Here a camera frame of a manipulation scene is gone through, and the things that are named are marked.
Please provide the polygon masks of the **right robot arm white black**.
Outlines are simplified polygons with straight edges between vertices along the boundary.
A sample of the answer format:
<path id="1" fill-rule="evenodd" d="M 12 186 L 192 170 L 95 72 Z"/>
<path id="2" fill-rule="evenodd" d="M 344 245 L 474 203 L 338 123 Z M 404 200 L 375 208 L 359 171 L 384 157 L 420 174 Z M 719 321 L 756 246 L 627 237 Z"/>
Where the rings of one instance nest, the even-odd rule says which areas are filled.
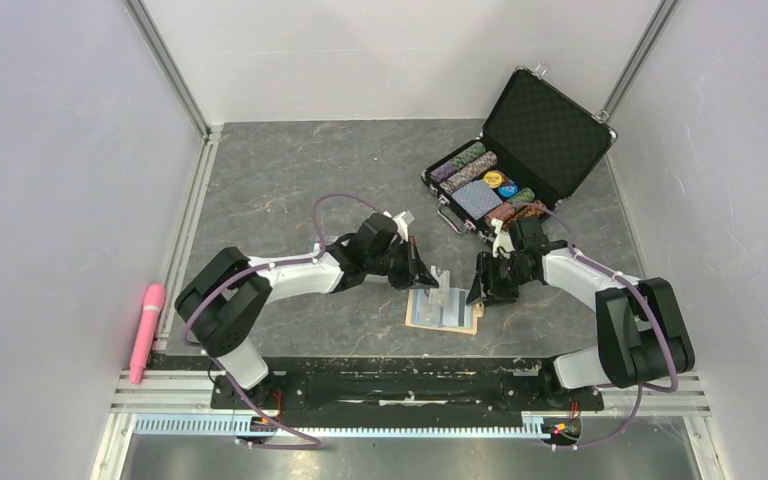
<path id="1" fill-rule="evenodd" d="M 610 270 L 564 240 L 552 241 L 541 221 L 524 217 L 493 225 L 491 250 L 477 256 L 466 297 L 486 307 L 515 303 L 521 286 L 539 282 L 560 289 L 595 314 L 597 344 L 552 359 L 537 382 L 551 408 L 572 401 L 579 388 L 613 385 L 672 391 L 679 374 L 695 365 L 695 352 L 671 284 Z"/>

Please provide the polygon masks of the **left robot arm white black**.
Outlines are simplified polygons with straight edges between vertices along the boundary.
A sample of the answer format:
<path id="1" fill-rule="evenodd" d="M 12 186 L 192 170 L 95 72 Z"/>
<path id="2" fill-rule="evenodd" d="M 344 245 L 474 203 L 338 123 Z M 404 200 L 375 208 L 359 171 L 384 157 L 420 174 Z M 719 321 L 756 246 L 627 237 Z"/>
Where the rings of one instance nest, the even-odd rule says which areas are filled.
<path id="1" fill-rule="evenodd" d="M 412 220 L 408 212 L 374 213 L 357 231 L 304 255 L 260 258 L 236 247 L 222 249 L 175 299 L 174 310 L 185 322 L 184 339 L 193 340 L 235 381 L 236 394 L 248 406 L 266 405 L 274 381 L 250 338 L 264 307 L 342 292 L 369 276 L 386 279 L 396 290 L 438 287 L 408 232 Z"/>

